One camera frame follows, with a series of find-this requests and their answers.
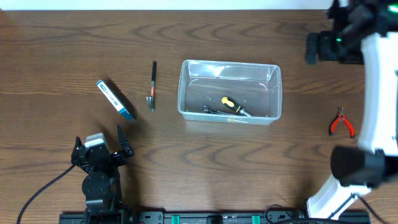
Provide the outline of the yellow black ratchet screwdriver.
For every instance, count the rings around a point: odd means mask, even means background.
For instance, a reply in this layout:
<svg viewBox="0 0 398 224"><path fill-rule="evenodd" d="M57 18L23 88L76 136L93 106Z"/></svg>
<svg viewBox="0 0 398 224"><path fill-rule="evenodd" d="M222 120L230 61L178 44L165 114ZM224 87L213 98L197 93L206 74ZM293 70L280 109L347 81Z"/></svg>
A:
<svg viewBox="0 0 398 224"><path fill-rule="evenodd" d="M249 117L252 116L252 114L249 113L243 105L239 104L235 99L233 99L230 96L222 97L221 102L222 104L225 105L225 107L235 111L239 115L249 116Z"/></svg>

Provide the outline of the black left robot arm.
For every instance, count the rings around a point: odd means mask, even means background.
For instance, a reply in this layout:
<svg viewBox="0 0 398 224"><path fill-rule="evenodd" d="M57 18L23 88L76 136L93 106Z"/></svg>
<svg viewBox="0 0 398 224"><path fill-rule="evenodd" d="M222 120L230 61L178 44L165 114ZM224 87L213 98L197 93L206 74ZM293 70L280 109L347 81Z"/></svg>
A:
<svg viewBox="0 0 398 224"><path fill-rule="evenodd" d="M122 205L118 168L128 164L134 150L122 127L118 125L117 129L120 151L111 153L104 134L98 133L88 136L84 143L77 137L71 154L72 164L88 174L81 189L91 214L112 212Z"/></svg>

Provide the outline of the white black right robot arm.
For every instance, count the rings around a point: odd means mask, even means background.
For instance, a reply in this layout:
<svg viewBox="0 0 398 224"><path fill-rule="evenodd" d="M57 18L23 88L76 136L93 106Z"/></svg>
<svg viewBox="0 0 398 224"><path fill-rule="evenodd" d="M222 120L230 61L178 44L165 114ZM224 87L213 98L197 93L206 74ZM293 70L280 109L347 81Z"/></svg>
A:
<svg viewBox="0 0 398 224"><path fill-rule="evenodd" d="M312 222L336 222L356 200L397 179L397 2L334 1L331 30L307 36L306 62L364 66L364 112L358 145L336 146L331 176L307 200Z"/></svg>

